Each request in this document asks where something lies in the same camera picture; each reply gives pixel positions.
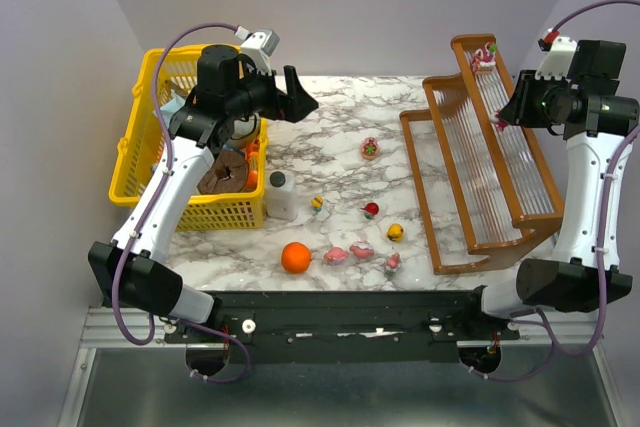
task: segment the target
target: orange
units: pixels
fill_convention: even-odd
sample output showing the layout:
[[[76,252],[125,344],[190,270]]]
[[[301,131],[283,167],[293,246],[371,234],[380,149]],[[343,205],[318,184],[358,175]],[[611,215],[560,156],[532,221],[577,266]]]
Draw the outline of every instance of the orange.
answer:
[[[311,251],[309,247],[300,242],[291,242],[282,249],[282,267],[292,274],[301,274],[311,264]]]

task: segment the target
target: wooden rack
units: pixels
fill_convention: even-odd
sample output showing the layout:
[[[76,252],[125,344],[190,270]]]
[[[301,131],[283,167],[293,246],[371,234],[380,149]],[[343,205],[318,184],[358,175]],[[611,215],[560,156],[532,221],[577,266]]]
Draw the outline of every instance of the wooden rack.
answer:
[[[402,112],[427,242],[436,274],[506,269],[560,229],[564,203],[535,134],[507,127],[491,116],[507,103],[513,81],[498,51],[489,74],[474,75],[473,53],[491,34],[451,41],[460,73],[430,77],[423,87],[429,109]],[[470,255],[477,261],[444,265],[411,134],[411,122],[433,122]]]

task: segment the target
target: pink toy on shelf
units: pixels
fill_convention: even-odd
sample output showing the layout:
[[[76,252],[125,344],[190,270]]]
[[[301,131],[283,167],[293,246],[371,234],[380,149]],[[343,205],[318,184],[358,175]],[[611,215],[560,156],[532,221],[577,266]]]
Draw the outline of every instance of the pink toy on shelf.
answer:
[[[380,155],[380,147],[375,137],[367,137],[360,146],[360,155],[367,160],[373,160]]]
[[[476,50],[471,59],[471,71],[476,75],[490,74],[496,66],[497,50],[495,42],[487,42]]]
[[[371,244],[369,244],[369,242],[367,242],[366,240],[359,240],[351,247],[349,247],[349,250],[353,252],[353,255],[355,255],[360,260],[373,257],[373,255],[375,254],[375,252],[373,251],[373,247],[371,247]]]
[[[387,278],[393,277],[396,275],[398,268],[400,268],[400,254],[396,252],[387,259],[384,267],[384,275]]]
[[[349,252],[340,247],[331,247],[329,251],[324,254],[324,260],[331,265],[341,264],[347,257],[349,257]]]

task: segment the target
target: marble countertop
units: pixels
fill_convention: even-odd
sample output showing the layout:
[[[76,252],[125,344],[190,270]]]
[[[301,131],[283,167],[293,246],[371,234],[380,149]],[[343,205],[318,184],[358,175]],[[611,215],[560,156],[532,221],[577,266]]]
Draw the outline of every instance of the marble countertop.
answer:
[[[515,267],[453,276],[433,273],[398,118],[404,110],[425,108],[422,79],[302,77],[320,108],[298,124],[271,122],[267,154],[267,169],[296,177],[298,218],[267,217],[257,230],[176,233],[168,264],[201,290],[471,289],[513,278]],[[436,135],[429,122],[412,129],[443,260],[464,260],[460,221]],[[382,152],[373,161],[359,153],[369,136],[378,139]],[[325,204],[316,214],[310,201],[318,194]],[[380,205],[373,220],[360,210],[368,202]],[[392,223],[404,227],[402,242],[386,238]],[[376,255],[366,261],[350,256],[341,265],[323,261],[332,246],[348,250],[357,240],[368,241]],[[289,274],[280,265],[282,248],[294,241],[313,252],[303,274]],[[547,241],[534,255],[546,255],[550,248]],[[402,264],[388,279],[384,264],[393,252],[400,253]]]

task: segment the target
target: white bottle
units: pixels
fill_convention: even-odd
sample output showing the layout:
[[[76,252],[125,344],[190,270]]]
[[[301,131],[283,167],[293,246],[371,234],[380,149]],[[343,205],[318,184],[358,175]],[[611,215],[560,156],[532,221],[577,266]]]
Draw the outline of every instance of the white bottle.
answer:
[[[264,203],[267,215],[276,219],[296,220],[298,193],[293,174],[276,170],[267,177],[266,184]]]

